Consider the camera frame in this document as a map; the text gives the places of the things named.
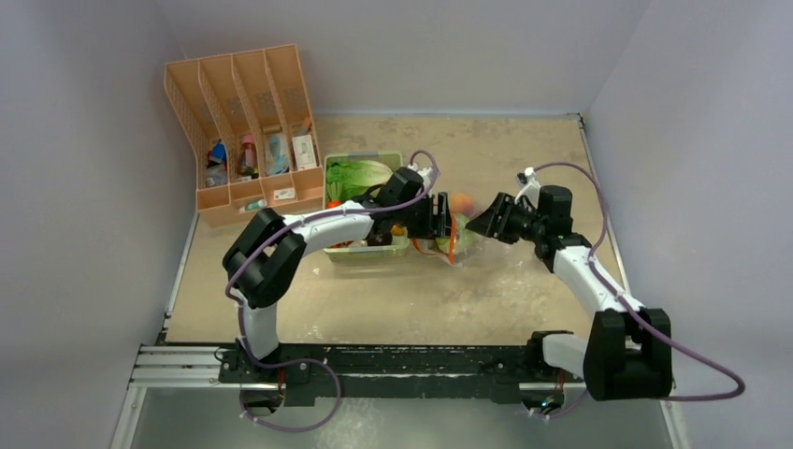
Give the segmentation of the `fake peach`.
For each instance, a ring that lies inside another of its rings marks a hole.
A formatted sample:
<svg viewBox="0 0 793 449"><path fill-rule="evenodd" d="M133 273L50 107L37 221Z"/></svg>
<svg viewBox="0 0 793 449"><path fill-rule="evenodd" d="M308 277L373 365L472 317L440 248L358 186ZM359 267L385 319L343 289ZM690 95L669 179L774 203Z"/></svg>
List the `fake peach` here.
<svg viewBox="0 0 793 449"><path fill-rule="evenodd" d="M451 213L462 214L468 218L471 218L477 211L473 197L464 193L449 194L448 203Z"/></svg>

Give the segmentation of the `fake green cabbage head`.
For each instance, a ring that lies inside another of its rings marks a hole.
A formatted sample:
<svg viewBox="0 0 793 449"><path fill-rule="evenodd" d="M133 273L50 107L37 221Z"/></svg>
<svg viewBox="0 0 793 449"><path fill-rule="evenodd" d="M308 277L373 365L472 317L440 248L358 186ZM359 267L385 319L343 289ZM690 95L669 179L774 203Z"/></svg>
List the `fake green cabbage head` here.
<svg viewBox="0 0 793 449"><path fill-rule="evenodd" d="M450 237L438 238L435 242L442 253L458 256L476 245L478 235L467 229L468 217L462 214L453 214L452 217L454 233Z"/></svg>

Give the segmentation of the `clear zip top bag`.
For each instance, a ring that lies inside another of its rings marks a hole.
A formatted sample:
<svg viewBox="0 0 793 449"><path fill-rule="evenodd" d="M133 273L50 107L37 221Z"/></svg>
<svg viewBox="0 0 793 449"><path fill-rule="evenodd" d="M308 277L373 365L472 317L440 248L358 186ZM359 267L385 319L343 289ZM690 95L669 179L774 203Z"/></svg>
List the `clear zip top bag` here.
<svg viewBox="0 0 793 449"><path fill-rule="evenodd" d="M466 229L466 225L483 211L483 207L472 196L449 194L448 207L454 234L434 240L413 239L411 243L415 250L426 256L440 258L454 267L483 267L506 254L507 246Z"/></svg>

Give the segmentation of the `fake orange carrot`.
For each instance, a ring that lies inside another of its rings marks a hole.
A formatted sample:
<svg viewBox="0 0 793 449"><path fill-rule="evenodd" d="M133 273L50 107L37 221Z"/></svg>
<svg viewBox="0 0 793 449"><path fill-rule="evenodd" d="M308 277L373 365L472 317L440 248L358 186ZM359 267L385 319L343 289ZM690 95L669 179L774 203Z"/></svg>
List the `fake orange carrot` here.
<svg viewBox="0 0 793 449"><path fill-rule="evenodd" d="M326 206L329 209L335 208L342 203L343 186L339 182L331 182L326 185Z"/></svg>

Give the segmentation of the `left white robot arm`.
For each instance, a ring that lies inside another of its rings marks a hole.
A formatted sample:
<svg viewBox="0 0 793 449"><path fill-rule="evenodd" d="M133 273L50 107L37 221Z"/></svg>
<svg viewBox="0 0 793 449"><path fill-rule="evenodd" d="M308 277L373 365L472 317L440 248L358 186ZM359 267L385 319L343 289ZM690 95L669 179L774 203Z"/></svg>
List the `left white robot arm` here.
<svg viewBox="0 0 793 449"><path fill-rule="evenodd" d="M255 382L278 373L277 309L302 259L334 245L391 235L395 226L414 239L434 239L450 219L434 206L431 189L437 168L397 169L383 186L340 205L299 215L259 210L223 257L225 294L236 302L247 354L242 369Z"/></svg>

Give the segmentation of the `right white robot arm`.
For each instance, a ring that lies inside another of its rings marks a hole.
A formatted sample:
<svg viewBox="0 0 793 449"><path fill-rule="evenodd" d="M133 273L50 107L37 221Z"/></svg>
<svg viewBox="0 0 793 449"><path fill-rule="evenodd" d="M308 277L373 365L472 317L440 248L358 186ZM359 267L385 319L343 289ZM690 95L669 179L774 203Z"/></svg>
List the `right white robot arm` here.
<svg viewBox="0 0 793 449"><path fill-rule="evenodd" d="M665 398L672 387L670 317L620 297L602 272L590 242L572 229L572 192L542 186L536 198L501 193L467 230L514 244L527 240L548 270L592 316L588 338L569 331L536 331L527 343L525 367L546 381L560 370L582 379L597 401Z"/></svg>

